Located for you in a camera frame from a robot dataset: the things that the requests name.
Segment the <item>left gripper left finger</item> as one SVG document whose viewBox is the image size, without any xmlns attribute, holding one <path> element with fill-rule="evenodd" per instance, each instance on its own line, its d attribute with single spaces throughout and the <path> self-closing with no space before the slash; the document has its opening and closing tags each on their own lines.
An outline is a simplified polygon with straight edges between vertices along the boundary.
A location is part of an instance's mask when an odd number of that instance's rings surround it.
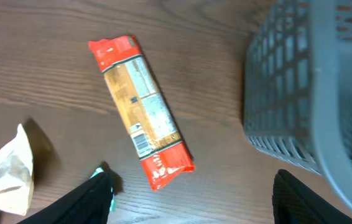
<svg viewBox="0 0 352 224">
<path fill-rule="evenodd" d="M 105 172 L 73 189 L 48 207 L 20 221 L 21 224 L 106 224 L 110 197 Z"/>
</svg>

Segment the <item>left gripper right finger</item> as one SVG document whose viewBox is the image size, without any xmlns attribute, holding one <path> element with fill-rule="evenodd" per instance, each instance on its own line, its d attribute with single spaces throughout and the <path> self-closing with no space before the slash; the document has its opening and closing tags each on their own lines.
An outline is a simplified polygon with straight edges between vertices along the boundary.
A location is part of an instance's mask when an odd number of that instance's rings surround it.
<svg viewBox="0 0 352 224">
<path fill-rule="evenodd" d="M 285 169 L 275 175 L 272 206 L 275 224 L 352 224 L 352 218 Z"/>
</svg>

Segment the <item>light teal snack packet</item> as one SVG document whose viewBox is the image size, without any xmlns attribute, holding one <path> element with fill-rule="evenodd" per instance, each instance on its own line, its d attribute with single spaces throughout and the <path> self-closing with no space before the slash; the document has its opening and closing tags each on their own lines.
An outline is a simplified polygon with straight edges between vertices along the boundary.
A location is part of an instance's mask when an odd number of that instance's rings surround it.
<svg viewBox="0 0 352 224">
<path fill-rule="evenodd" d="M 101 173 L 105 173 L 105 170 L 103 167 L 97 167 L 92 175 L 90 176 L 90 179 L 96 177 L 97 175 L 101 174 Z M 116 198 L 115 198 L 115 194 L 114 194 L 114 188 L 112 186 L 112 182 L 111 182 L 111 178 L 107 175 L 106 176 L 106 191 L 109 194 L 110 197 L 110 201 L 109 201 L 109 212 L 114 212 L 116 209 Z"/>
</svg>

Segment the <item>crumpled beige paper bag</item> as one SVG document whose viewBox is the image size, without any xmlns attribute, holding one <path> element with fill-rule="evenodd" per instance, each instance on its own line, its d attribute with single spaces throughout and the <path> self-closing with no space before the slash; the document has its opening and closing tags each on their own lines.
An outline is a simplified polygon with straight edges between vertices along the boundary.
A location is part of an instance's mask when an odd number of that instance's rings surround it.
<svg viewBox="0 0 352 224">
<path fill-rule="evenodd" d="M 26 215 L 34 191 L 34 159 L 23 125 L 0 149 L 0 211 Z"/>
</svg>

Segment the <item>red spaghetti packet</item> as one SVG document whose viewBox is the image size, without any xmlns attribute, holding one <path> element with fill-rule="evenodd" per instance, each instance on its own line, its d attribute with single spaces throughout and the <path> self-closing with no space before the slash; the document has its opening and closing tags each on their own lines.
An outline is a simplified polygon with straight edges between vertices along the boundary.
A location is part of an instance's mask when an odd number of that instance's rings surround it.
<svg viewBox="0 0 352 224">
<path fill-rule="evenodd" d="M 133 35 L 88 43 L 153 191 L 195 165 Z"/>
</svg>

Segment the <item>grey plastic basket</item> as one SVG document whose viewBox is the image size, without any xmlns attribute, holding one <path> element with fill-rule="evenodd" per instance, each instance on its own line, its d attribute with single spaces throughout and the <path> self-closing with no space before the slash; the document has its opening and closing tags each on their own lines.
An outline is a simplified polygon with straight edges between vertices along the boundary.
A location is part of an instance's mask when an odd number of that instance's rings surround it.
<svg viewBox="0 0 352 224">
<path fill-rule="evenodd" d="M 352 210 L 352 0 L 279 0 L 245 64 L 244 132 Z"/>
</svg>

